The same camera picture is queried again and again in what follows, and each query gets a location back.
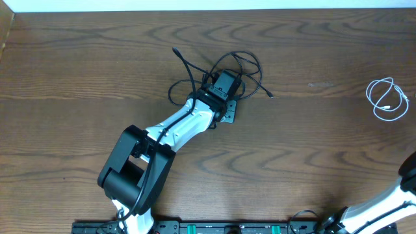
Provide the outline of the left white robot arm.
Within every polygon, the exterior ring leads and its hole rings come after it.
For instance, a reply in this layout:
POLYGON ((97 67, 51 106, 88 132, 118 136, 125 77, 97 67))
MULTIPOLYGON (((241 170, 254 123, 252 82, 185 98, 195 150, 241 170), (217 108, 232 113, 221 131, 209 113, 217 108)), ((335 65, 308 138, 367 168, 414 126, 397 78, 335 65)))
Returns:
POLYGON ((159 197, 176 152, 192 137, 234 121, 236 92, 242 86, 234 71, 214 73, 211 84, 190 94, 165 121, 144 130, 127 127, 111 151, 97 183, 117 208, 117 219, 101 224, 97 233, 148 233, 151 207, 159 197))

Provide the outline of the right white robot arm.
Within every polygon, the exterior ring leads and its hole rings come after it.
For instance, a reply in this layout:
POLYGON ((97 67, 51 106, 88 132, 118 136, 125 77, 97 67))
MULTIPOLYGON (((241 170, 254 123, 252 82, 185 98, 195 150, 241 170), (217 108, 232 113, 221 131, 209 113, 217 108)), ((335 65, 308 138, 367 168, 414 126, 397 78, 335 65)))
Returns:
POLYGON ((415 214, 415 154, 400 166, 399 178, 376 197, 333 214, 319 227, 323 233, 376 233, 415 214))

